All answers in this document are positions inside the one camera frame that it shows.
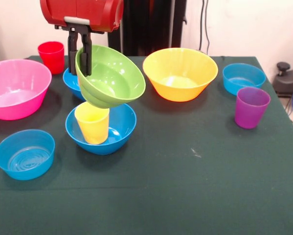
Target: red cup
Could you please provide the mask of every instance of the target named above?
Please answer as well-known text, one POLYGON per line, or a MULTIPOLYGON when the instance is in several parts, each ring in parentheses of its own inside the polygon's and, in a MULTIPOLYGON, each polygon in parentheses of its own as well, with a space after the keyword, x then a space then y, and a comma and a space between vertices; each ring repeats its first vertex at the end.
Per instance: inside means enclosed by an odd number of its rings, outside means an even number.
POLYGON ((38 47, 43 64, 52 74, 60 74, 64 71, 64 45, 60 42, 46 42, 38 47))

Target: orange bowl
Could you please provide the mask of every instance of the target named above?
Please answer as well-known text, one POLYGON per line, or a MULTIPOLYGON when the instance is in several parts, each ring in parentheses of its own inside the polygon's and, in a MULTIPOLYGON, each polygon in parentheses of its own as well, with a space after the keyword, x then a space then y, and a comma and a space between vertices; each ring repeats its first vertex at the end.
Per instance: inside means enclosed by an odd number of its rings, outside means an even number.
POLYGON ((179 47, 153 52, 144 60, 143 70, 161 97, 176 102, 195 99, 218 74, 208 55, 179 47))

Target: white wall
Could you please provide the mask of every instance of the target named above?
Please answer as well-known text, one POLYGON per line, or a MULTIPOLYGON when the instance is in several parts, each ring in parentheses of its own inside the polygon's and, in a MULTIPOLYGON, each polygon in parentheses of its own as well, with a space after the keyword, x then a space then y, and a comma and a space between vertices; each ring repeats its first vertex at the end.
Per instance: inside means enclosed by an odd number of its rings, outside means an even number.
MULTIPOLYGON (((181 46, 198 49, 202 1, 187 3, 181 46)), ((277 62, 293 68, 293 0, 209 0, 207 29, 209 55, 256 56, 270 80, 277 62)))
MULTIPOLYGON (((198 49, 202 1, 187 1, 181 46, 198 49)), ((293 68, 293 0, 209 0, 207 16, 209 55, 256 56, 269 79, 278 61, 293 68)), ((38 54, 47 40, 67 45, 67 38, 46 22, 39 0, 0 0, 0 60, 38 54)), ((107 46, 107 34, 93 34, 92 42, 107 46)))
MULTIPOLYGON (((93 44, 108 45, 107 33, 91 38, 93 44)), ((47 23, 39 0, 0 0, 0 60, 37 55, 38 45, 49 40, 62 42, 67 54, 68 32, 47 23)))

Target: purple cup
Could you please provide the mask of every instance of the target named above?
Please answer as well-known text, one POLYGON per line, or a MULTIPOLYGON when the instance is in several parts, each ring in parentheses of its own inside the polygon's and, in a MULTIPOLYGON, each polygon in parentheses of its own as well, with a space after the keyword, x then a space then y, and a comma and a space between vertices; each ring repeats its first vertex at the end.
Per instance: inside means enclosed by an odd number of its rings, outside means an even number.
POLYGON ((255 128, 264 115, 270 96, 262 89, 244 87, 237 93, 235 122, 245 129, 255 128))

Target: green bowl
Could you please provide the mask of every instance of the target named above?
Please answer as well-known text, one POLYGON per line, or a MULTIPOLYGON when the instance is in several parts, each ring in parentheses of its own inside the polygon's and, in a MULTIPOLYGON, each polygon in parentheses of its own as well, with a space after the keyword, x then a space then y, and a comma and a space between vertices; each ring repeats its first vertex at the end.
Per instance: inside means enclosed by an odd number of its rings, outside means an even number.
POLYGON ((112 107, 116 107, 118 106, 118 104, 111 104, 111 103, 106 103, 102 100, 99 100, 98 98, 94 97, 93 95, 90 95, 87 90, 83 87, 83 86, 80 86, 80 90, 81 90, 81 94, 83 97, 86 97, 85 100, 98 107, 98 108, 101 108, 101 109, 108 109, 108 108, 112 108, 112 107))
POLYGON ((92 46, 92 73, 80 70, 80 54, 76 54, 76 70, 82 96, 95 106, 114 107, 138 99, 145 92, 145 79, 140 69, 122 53, 105 46, 92 46))

